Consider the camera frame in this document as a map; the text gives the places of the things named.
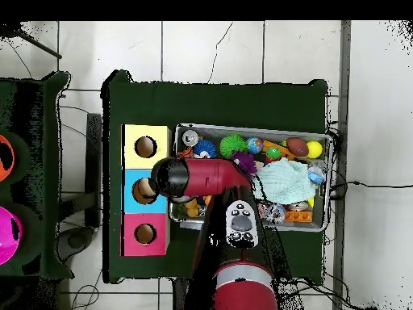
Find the blue cloth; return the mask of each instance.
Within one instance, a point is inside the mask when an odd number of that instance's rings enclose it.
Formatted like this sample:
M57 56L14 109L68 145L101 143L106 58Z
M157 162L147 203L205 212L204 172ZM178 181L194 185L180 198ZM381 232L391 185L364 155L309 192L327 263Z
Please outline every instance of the blue cloth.
M267 200L274 203L292 204L306 201L315 195L317 188L307 176L307 165L288 161L287 158L269 163L257 172L257 176ZM254 196L265 199L258 179L254 178L252 182L255 187Z

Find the orange lego brick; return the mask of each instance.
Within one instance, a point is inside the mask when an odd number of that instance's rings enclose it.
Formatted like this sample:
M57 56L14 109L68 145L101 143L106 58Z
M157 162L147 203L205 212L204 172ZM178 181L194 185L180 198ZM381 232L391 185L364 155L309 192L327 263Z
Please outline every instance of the orange lego brick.
M311 222L313 215L311 212L295 212L295 211L286 211L286 218L284 221L290 222Z

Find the table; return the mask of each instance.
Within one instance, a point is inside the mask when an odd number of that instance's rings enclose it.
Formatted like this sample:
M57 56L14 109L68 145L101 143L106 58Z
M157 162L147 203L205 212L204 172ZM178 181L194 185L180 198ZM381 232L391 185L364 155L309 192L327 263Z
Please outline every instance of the table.
M198 231L171 223L165 256L121 257L121 126L179 123L324 133L327 83L260 85L136 83L115 70L102 85L103 280L191 276ZM268 232L272 241L276 232ZM280 232L290 276L322 282L323 232Z

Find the yellow block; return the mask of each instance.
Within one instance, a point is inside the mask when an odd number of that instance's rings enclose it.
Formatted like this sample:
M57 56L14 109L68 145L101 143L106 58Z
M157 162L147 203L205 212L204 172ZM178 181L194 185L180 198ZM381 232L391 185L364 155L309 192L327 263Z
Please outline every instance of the yellow block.
M125 126L125 168L151 169L157 161L168 157L171 132L167 126L124 125ZM141 137L149 137L156 143L156 152L149 158L143 158L136 152L136 142Z

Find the metal tray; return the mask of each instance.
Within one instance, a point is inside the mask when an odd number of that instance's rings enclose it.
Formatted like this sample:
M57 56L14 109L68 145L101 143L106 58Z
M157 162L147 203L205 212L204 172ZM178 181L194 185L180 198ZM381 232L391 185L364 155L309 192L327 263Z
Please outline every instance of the metal tray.
M177 151L183 151L186 147L182 142L183 132L191 129L197 132L198 136L203 139L208 139L212 141L217 147L217 152L219 152L219 142L225 136L229 134L237 133L244 139L248 139L250 136L256 136L262 140L269 141L284 141L291 136L297 136L302 138L304 141L316 140L323 146L323 153L317 159L324 160L327 164L327 175L326 182L319 187L316 191L314 198L314 207L312 208L312 222L301 223L301 222L283 222L275 226L266 220L262 220L263 225L266 228L275 228L280 231L302 231L302 232L320 232L327 227L327 211L328 211L328 201L330 195L330 182L332 175L332 138L325 134L316 133L305 133L305 132L288 132L288 131L276 131L276 130L264 130L256 128L234 128L225 126L211 126L211 125L201 125L201 124L179 124L175 128L174 142L173 142L173 153ZM203 217L199 218L189 218L187 216L178 216L176 214L176 204L169 202L169 217L171 220L177 222L185 222L187 228L200 229L203 223Z

